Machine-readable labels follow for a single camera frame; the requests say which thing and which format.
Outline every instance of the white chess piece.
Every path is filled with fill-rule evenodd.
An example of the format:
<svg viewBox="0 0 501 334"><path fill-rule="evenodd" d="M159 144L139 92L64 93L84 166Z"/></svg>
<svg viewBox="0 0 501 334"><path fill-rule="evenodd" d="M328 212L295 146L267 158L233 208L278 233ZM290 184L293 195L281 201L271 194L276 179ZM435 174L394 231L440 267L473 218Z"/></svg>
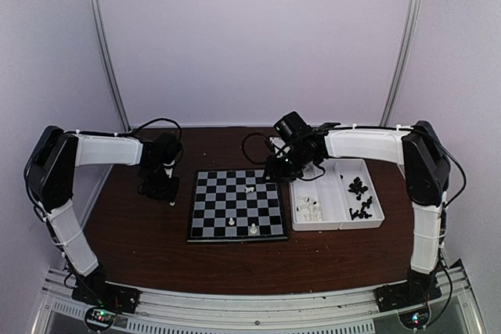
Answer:
<svg viewBox="0 0 501 334"><path fill-rule="evenodd" d="M258 228L256 227L255 223L253 223L253 224L250 225L249 232L252 235L256 235L258 233Z"/></svg>
<svg viewBox="0 0 501 334"><path fill-rule="evenodd" d="M323 212L322 212L322 207L312 197L303 197L303 196L298 196L297 199L300 201L303 201L304 204L299 205L297 208L299 209L300 212L303 213L303 218L307 222L320 222L323 221Z"/></svg>

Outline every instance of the white plastic tray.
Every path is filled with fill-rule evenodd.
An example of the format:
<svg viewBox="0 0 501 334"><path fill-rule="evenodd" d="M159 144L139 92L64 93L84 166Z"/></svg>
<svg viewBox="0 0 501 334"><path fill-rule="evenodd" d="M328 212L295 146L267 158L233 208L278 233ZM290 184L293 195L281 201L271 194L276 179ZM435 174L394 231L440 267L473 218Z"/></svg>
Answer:
<svg viewBox="0 0 501 334"><path fill-rule="evenodd" d="M290 184L290 201L292 210L292 228L295 231L322 231L322 230L347 230L355 228L377 228L384 221L383 210L376 191L370 179L364 160L337 159L326 160L322 163L326 169L326 174L315 181L296 180ZM321 171L310 165L305 169L304 178L313 178ZM360 177L363 185L368 190L362 194L362 199L358 201L356 194L348 192L349 185ZM370 218L351 219L350 207L353 211L360 210L362 202L372 196L373 201L368 214ZM319 211L323 216L322 221L311 221L309 211L301 209L305 205L303 199L299 197L309 197L319 205Z"/></svg>

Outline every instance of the zip tie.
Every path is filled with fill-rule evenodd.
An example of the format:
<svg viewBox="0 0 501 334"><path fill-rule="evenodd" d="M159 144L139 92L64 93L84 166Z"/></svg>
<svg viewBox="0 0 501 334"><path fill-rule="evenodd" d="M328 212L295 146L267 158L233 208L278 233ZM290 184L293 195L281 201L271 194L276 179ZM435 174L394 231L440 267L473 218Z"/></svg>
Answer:
<svg viewBox="0 0 501 334"><path fill-rule="evenodd" d="M414 235L419 236L420 238L423 238L423 239L431 239L431 240L441 239L445 236L445 234L439 235L439 236L428 236L428 235L418 234L417 232L414 232Z"/></svg>
<svg viewBox="0 0 501 334"><path fill-rule="evenodd" d="M52 242L55 246L67 246L68 244L70 244L71 242L73 242L78 236L81 235L81 233L83 232L84 230L81 228L75 235L73 235L69 240L67 240L66 242Z"/></svg>

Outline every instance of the metal frame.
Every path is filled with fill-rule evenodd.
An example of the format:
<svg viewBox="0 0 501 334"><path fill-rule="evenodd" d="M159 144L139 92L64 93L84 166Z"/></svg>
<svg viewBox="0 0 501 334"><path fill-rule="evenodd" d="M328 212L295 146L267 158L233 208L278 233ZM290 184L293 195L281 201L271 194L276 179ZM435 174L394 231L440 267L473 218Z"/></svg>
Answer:
<svg viewBox="0 0 501 334"><path fill-rule="evenodd" d="M101 58L103 60L104 69L106 71L106 78L108 80L108 85L110 86L114 105L120 117L124 131L129 131L132 128L125 112L124 103L117 84L117 78L115 76L113 64L111 63L110 48L106 39L103 15L101 13L99 0L90 0L90 3L92 7L92 15L94 18L96 33L99 40L99 50L101 53ZM421 0L409 0L407 17L405 20L404 32L402 35L402 42L400 44L400 51L398 53L393 78L391 80L390 91L388 93L387 101L383 110L383 115L380 120L380 126L386 126L388 124L391 113L393 112L393 109L395 107L398 90L400 89L400 85L402 83L403 75L405 72L405 65L407 64L407 60L409 58L410 45L416 28L420 6Z"/></svg>
<svg viewBox="0 0 501 334"><path fill-rule="evenodd" d="M99 52L101 54L101 59L103 61L104 70L106 73L106 79L108 80L108 85L110 86L111 96L117 109L118 116L120 117L120 122L124 131L130 131L131 125L128 122L127 114L125 112L124 102L122 101L120 90L117 85L117 78L115 76L115 71L113 64L111 63L110 48L108 47L108 42L106 39L106 34L104 31L103 14L101 13L101 6L99 0L89 0L91 3L92 16L94 18L94 26L96 27L96 33L99 43Z"/></svg>
<svg viewBox="0 0 501 334"><path fill-rule="evenodd" d="M391 87L388 93L386 105L384 106L383 115L381 117L380 126L388 125L391 113L395 107L395 102L398 96L398 90L402 84L405 65L410 54L411 41L416 29L417 18L420 13L421 0L409 0L409 8L407 9L407 18L405 20L404 33L402 35L402 43L400 44L400 52L398 53L397 64L393 72Z"/></svg>
<svg viewBox="0 0 501 334"><path fill-rule="evenodd" d="M449 269L454 296L461 301L468 332L485 332L466 272L462 267ZM51 268L41 291L33 334L45 334L51 312L82 319L85 304L71 299L71 290L63 285L67 272ZM449 294L449 281L438 273L443 302ZM74 278L68 285L74 285ZM204 334L345 332L344 328L370 328L373 320L396 311L380 313L373 290L378 286L328 293L304 293L275 296L229 296L176 293L138 288L141 291L135 314L122 314L114 325L124 332L184 332Z"/></svg>

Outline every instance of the metal pole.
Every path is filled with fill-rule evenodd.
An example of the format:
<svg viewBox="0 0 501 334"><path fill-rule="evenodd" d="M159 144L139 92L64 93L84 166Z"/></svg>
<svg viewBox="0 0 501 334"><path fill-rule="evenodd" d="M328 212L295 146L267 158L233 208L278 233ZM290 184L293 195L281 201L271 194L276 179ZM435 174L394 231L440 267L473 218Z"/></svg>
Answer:
<svg viewBox="0 0 501 334"><path fill-rule="evenodd" d="M108 42L106 40L106 34L104 32L103 15L101 13L101 6L99 0L89 0L91 3L92 16L94 18L94 26L96 28L97 38L99 42L99 52L101 53L101 59L103 61L104 70L106 73L106 79L111 91L111 97L113 99L115 108L120 117L121 125L124 131L130 131L131 125L128 122L127 114L124 108L124 102L122 101L120 90L117 85L117 78L115 77L115 71L113 69L113 64L111 63L110 49L108 47Z"/></svg>
<svg viewBox="0 0 501 334"><path fill-rule="evenodd" d="M419 16L421 0L409 0L409 8L407 9L407 18L405 20L404 33L402 35L402 43L400 52L398 53L397 64L391 80L390 92L388 93L386 105L384 106L383 116L381 117L380 126L388 125L391 113L395 107L398 90L402 84L402 79L405 72L405 65L410 54L411 41L416 29L416 22Z"/></svg>

